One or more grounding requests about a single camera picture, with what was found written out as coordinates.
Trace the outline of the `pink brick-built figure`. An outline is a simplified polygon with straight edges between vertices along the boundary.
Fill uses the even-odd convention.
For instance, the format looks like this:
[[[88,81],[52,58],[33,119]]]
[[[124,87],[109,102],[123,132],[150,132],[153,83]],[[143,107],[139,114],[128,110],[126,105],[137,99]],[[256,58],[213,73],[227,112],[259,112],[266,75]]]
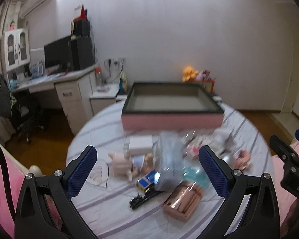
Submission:
[[[241,149],[233,155],[235,167],[239,170],[245,170],[250,167],[251,154],[249,151]]]

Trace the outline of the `clear plastic case green label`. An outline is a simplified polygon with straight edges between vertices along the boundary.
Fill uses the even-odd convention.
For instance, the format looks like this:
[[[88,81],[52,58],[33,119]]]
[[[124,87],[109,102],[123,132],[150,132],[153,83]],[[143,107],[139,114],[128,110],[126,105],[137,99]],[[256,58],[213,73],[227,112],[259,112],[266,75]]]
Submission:
[[[162,131],[154,145],[154,170],[160,173],[156,191],[167,192],[174,190],[182,181],[184,158],[183,143],[175,132]]]

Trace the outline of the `clear blue heart container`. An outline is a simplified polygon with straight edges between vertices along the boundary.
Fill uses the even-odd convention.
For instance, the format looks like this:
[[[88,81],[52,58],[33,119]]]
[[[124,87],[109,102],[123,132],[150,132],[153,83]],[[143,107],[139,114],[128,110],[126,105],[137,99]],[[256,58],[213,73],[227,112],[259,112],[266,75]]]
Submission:
[[[183,180],[188,182],[195,182],[203,189],[206,189],[210,184],[210,180],[206,172],[200,167],[185,167]]]

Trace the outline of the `black hair clip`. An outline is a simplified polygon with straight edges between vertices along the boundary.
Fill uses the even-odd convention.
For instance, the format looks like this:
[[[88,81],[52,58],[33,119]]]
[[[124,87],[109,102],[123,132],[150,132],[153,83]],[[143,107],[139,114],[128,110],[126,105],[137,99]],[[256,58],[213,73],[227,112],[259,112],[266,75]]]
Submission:
[[[157,195],[160,195],[161,193],[162,192],[156,191],[153,188],[149,188],[148,190],[145,191],[143,196],[138,194],[136,197],[134,197],[134,198],[132,198],[132,200],[130,200],[130,209],[135,210],[135,209],[139,208],[139,206],[143,205],[144,203],[146,203],[150,199],[156,197]]]

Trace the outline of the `blue playing card box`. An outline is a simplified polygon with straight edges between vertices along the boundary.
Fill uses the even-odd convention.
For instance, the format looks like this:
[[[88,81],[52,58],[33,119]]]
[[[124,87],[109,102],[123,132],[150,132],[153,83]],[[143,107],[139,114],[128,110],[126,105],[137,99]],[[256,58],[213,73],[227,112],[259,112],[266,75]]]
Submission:
[[[141,191],[145,192],[146,190],[157,184],[159,178],[160,173],[152,170],[137,181],[137,187]]]

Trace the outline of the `black office chair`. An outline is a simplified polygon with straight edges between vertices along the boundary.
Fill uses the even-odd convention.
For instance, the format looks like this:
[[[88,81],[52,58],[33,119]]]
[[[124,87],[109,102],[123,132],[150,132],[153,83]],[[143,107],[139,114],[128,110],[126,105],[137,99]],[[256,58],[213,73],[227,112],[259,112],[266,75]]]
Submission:
[[[18,141],[25,136],[28,144],[34,131],[44,129],[34,110],[21,104],[8,87],[4,76],[0,74],[0,117],[8,119],[18,136]]]

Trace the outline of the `purple plush toy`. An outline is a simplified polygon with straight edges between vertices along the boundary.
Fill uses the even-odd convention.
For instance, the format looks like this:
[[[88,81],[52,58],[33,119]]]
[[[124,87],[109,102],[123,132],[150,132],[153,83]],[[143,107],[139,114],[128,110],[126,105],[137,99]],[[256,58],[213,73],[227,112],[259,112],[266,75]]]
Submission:
[[[209,80],[211,80],[210,71],[209,70],[200,71],[198,73],[198,75],[196,76],[196,79],[198,81],[209,81]]]

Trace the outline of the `white small box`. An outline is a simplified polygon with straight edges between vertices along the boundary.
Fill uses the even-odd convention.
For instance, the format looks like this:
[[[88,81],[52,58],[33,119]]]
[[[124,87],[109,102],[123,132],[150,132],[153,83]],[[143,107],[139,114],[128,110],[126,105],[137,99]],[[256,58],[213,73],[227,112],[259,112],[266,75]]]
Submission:
[[[151,135],[131,136],[128,143],[128,153],[131,156],[144,155],[152,152],[153,140]]]

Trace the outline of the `orange octopus plush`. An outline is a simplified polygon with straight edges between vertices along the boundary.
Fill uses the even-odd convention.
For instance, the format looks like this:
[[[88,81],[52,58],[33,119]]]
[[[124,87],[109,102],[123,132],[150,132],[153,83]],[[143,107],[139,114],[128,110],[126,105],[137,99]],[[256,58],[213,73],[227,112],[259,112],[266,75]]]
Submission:
[[[182,72],[182,82],[188,82],[196,78],[199,71],[195,70],[192,66],[186,66]]]

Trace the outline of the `white small side table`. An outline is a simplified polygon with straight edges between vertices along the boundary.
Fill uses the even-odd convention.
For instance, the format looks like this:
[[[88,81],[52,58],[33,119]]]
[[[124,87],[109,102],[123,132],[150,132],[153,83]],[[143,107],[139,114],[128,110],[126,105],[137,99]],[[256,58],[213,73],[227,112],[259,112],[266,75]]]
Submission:
[[[106,92],[95,91],[90,96],[90,104],[93,114],[96,115],[106,107],[126,100],[127,95],[120,93],[118,84],[110,84]]]

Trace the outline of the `pink storage box black rim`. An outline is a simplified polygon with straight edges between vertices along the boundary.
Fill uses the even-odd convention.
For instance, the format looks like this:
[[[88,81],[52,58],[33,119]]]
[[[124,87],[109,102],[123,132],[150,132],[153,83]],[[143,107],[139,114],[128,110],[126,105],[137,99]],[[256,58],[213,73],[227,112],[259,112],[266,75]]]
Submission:
[[[212,96],[192,83],[134,83],[121,112],[126,131],[213,129],[223,119]]]

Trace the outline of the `black computer monitor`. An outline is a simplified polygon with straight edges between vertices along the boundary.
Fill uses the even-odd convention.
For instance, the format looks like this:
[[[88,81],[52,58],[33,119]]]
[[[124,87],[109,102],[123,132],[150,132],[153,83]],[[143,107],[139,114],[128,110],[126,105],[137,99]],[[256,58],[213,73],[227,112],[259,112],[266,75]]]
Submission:
[[[71,65],[70,57],[71,37],[55,40],[44,46],[45,69],[51,70],[58,66],[58,71],[66,71]]]

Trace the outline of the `white glass door cabinet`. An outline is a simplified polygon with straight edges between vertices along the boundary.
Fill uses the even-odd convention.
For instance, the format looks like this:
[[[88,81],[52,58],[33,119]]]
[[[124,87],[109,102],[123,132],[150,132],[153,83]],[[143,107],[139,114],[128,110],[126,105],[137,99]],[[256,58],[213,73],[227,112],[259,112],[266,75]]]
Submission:
[[[1,59],[7,72],[30,63],[28,29],[15,29],[3,33],[1,37]]]

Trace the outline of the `black speaker box on tower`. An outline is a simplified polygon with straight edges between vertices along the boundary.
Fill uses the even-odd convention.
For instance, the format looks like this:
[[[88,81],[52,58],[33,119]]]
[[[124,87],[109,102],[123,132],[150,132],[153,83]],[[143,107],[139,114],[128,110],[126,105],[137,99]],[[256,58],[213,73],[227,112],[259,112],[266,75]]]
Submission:
[[[77,37],[90,37],[90,22],[88,20],[73,22],[73,35]]]

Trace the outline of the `wall power outlet strip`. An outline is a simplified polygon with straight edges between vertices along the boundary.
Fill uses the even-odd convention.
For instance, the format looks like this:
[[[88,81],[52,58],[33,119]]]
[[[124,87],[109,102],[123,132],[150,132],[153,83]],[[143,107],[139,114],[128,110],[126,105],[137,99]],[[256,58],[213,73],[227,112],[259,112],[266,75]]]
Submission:
[[[108,65],[120,65],[123,64],[124,61],[125,58],[109,58],[105,60]]]

